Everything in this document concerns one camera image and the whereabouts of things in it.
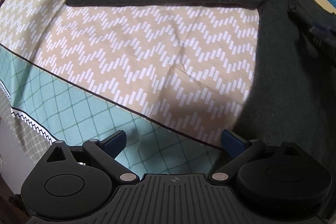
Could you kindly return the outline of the dark green knit sweater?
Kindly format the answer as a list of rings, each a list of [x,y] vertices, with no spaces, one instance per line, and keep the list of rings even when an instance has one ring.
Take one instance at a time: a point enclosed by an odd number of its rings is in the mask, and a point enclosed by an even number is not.
[[[67,0],[71,7],[206,5],[257,9],[252,89],[235,133],[270,145],[292,140],[335,173],[335,50],[310,33],[335,30],[335,15],[314,0]]]

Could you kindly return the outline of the patterned beige bed sheet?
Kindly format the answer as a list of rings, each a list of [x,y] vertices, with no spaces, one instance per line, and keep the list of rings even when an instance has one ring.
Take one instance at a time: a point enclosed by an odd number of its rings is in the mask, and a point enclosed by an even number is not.
[[[258,10],[66,1],[1,5],[1,117],[26,160],[123,130],[138,174],[213,169],[252,89]]]

